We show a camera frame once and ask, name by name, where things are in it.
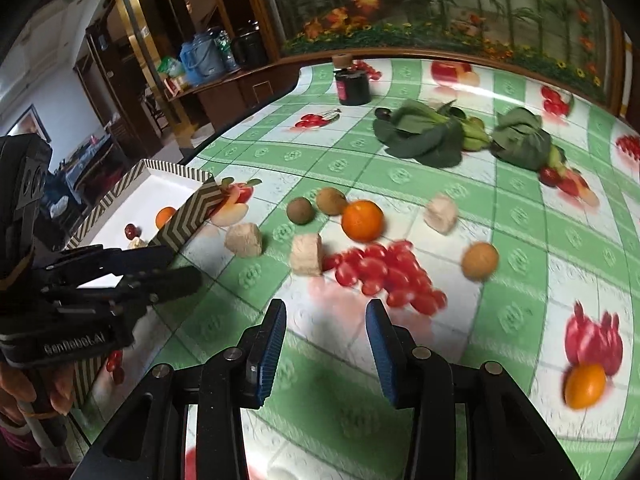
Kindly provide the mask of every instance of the metal bolt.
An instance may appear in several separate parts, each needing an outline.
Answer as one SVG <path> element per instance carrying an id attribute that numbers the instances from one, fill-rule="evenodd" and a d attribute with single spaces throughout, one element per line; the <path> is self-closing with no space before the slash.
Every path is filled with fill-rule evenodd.
<path id="1" fill-rule="evenodd" d="M 156 379 L 160 379 L 162 377 L 166 377 L 170 371 L 171 367 L 169 365 L 162 364 L 154 366 L 154 369 L 151 370 L 151 374 Z"/>
<path id="2" fill-rule="evenodd" d="M 484 369 L 491 375 L 500 375 L 502 373 L 502 366 L 495 361 L 489 361 L 484 364 Z"/>
<path id="3" fill-rule="evenodd" d="M 222 354 L 222 356 L 227 361 L 235 361 L 242 357 L 242 350 L 239 349 L 237 346 L 232 346 L 231 348 L 227 348 L 225 350 L 225 353 Z"/>
<path id="4" fill-rule="evenodd" d="M 411 352 L 416 359 L 428 359 L 431 357 L 431 350 L 426 346 L 417 346 Z"/>

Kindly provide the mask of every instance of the orange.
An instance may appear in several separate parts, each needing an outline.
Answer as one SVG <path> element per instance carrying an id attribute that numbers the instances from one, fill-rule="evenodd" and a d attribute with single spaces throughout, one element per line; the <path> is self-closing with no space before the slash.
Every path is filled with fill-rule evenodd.
<path id="1" fill-rule="evenodd" d="M 162 229 L 164 224 L 166 224 L 170 218 L 175 214 L 175 208 L 173 207 L 165 207 L 158 211 L 156 215 L 156 227 L 158 229 Z"/>
<path id="2" fill-rule="evenodd" d="M 604 393 L 606 384 L 602 365 L 578 365 L 571 370 L 564 385 L 564 402 L 574 410 L 593 406 Z"/>
<path id="3" fill-rule="evenodd" d="M 384 229 L 385 214 L 370 200 L 352 202 L 342 212 L 342 230 L 354 242 L 372 242 Z"/>

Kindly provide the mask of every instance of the pink label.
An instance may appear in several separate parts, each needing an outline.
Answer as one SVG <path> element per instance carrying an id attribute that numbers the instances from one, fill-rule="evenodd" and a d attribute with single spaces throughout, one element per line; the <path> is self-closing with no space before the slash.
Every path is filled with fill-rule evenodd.
<path id="1" fill-rule="evenodd" d="M 346 101 L 347 99 L 347 89 L 343 81 L 336 81 L 335 87 L 338 89 L 338 99 L 340 101 Z"/>

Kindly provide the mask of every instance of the picture frame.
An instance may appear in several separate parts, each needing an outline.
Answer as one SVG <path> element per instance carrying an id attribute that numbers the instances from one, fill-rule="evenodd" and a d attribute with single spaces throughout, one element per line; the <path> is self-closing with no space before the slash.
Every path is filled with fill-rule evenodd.
<path id="1" fill-rule="evenodd" d="M 34 105 L 29 106 L 7 132 L 9 136 L 21 134 L 38 134 L 46 142 L 51 142 Z"/>

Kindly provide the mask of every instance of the dark glass bottle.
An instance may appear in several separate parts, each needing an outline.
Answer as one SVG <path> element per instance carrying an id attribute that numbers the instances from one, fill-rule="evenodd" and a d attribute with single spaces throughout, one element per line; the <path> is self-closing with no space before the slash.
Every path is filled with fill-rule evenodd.
<path id="1" fill-rule="evenodd" d="M 338 89 L 338 99 L 343 106 L 360 106 L 371 102 L 369 91 L 369 76 L 364 70 L 353 68 L 351 54 L 336 54 L 333 56 L 335 70 L 335 85 Z"/>

